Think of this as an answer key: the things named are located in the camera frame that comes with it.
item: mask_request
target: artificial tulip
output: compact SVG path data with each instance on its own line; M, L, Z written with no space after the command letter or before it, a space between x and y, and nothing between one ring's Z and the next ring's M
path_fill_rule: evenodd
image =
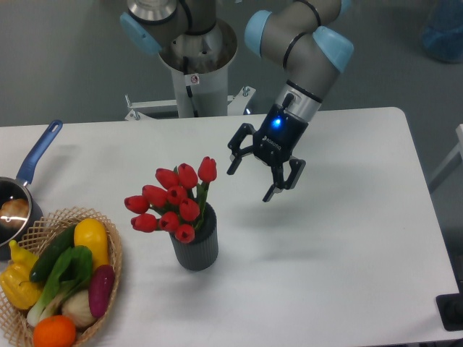
M175 231L175 238L183 244L189 244L195 239L195 229L190 224L182 224Z
M204 157L203 161L201 162L200 168L197 171L197 175L205 183L211 183L212 181L214 181L217 178L216 161L209 157Z
M167 190L167 201L173 205L179 205L185 197L187 197L187 191L184 187L173 186Z
M159 220L159 227L162 230L174 233L180 225L179 217L175 212L169 211L164 213Z
M169 189L173 186L179 185L179 175L174 173L172 170L167 168L159 168L156 170L156 179L159 181L161 186L166 189Z
M150 204L159 208L163 208L167 201L167 192L156 186L144 186L142 188L142 195Z
M143 213L142 215L132 218L130 223L135 230L143 231L144 233L152 233L158 226L156 217L149 213Z
M179 180L180 184L185 189L193 189L197 184L197 174L195 169L188 164L181 164L179 166Z
M179 205L180 216L187 222L193 222L200 215L199 205L191 199L183 199Z
M126 197L124 199L125 207L138 214L145 213L150 207L150 203L142 195L135 195L133 197Z

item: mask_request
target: metal pot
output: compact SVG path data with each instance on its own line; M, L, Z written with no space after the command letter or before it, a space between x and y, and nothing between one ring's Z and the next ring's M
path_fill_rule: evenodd
M22 162L16 179L0 177L0 260L11 259L8 243L19 241L26 230L42 216L42 210L26 186L32 183L42 154L59 133L63 123L52 121Z

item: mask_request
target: wicker basket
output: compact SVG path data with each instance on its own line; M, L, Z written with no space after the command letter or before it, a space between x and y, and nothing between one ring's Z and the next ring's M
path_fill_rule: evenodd
M121 277L122 245L115 225L111 223L106 216L101 215L93 209L88 210L74 207L71 210L57 210L54 213L50 213L46 218L42 217L39 221L34 223L33 227L29 228L27 233L22 237L22 240L18 242L21 247L40 255L56 235L60 234L68 226L76 224L86 218L95 218L105 225L106 233L108 234L109 257L116 278L109 299L109 307L105 315L83 333L78 333L73 346L81 346L96 334L104 323L116 298L117 287ZM27 324L25 313L16 309L9 303L1 287L0 328L4 331L5 338L13 346L33 346L33 329Z

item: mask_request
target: cucumber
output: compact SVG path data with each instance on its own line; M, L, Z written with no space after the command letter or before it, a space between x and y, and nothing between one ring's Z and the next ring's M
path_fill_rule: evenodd
M61 253L69 247L74 246L75 226L76 224L67 227L62 233L51 240L30 271L29 280L31 282L46 280Z

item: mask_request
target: blue object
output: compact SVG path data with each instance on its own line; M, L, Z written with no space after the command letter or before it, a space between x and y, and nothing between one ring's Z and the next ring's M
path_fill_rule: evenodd
M345 11L350 8L351 0L341 0L341 11L339 11L339 15L345 13Z
M326 58L340 71L344 72L350 57L354 53L354 45L344 36L328 29L318 27L313 33L313 39L326 55Z
M274 129L278 129L279 127L281 127L281 118L280 118L280 117L275 118L275 119L271 122L271 126L272 126L272 128L274 128Z
M27 154L26 158L22 162L20 170L16 175L17 179L29 184L32 183L38 160L41 158L42 154L45 153L46 149L53 142L62 127L63 122L59 120L52 121L49 124L41 138L38 139L32 150L30 150L29 154Z
M154 56L162 49L158 41L156 41L153 36L128 13L122 14L120 22L127 36L129 36L130 40L132 40L141 51L150 56Z
M246 25L246 46L258 56L260 56L260 42L262 41L263 29L266 26L267 19L271 14L272 12L266 11L264 9L257 11Z
M440 0L421 34L426 52L434 59L463 61L463 1Z

